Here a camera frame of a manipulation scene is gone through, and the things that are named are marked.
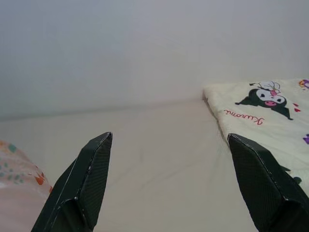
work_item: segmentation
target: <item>mattress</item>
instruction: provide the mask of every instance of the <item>mattress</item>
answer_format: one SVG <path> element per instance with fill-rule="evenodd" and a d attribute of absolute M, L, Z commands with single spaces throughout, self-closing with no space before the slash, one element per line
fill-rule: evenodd
<path fill-rule="evenodd" d="M 113 132 L 95 232 L 255 232 L 231 153 L 203 101 L 0 123 L 53 184 L 80 148 Z"/>

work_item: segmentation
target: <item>blanket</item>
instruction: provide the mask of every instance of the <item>blanket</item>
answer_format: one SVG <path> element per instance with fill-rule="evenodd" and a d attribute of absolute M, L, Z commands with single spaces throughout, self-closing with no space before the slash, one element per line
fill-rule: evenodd
<path fill-rule="evenodd" d="M 309 80 L 215 84 L 204 89 L 225 139 L 268 149 L 309 196 Z"/>

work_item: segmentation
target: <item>black cartoon ears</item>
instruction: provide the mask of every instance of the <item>black cartoon ears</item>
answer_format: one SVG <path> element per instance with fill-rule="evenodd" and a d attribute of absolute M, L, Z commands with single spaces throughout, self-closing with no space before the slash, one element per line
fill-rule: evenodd
<path fill-rule="evenodd" d="M 242 100 L 241 102 L 236 102 L 235 104 L 236 105 L 253 105 L 253 106 L 258 106 L 258 103 L 252 101 L 250 97 L 245 97 L 244 100 Z"/>
<path fill-rule="evenodd" d="M 276 111 L 279 114 L 286 116 L 289 120 L 293 120 L 292 118 L 290 118 L 290 111 L 286 107 L 273 107 L 271 108 L 271 110 Z"/>

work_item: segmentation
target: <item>purple print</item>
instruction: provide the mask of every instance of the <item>purple print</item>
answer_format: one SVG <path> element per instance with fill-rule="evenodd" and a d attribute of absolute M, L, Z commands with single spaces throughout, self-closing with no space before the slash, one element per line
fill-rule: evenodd
<path fill-rule="evenodd" d="M 307 144 L 309 144 L 309 134 L 307 134 L 307 137 L 305 137 L 304 140 Z"/>

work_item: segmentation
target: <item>white wall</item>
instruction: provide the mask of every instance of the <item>white wall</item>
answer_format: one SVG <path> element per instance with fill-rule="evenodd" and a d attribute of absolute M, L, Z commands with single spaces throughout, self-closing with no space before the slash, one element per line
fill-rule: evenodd
<path fill-rule="evenodd" d="M 1 0 L 0 118 L 309 72 L 308 0 Z"/>

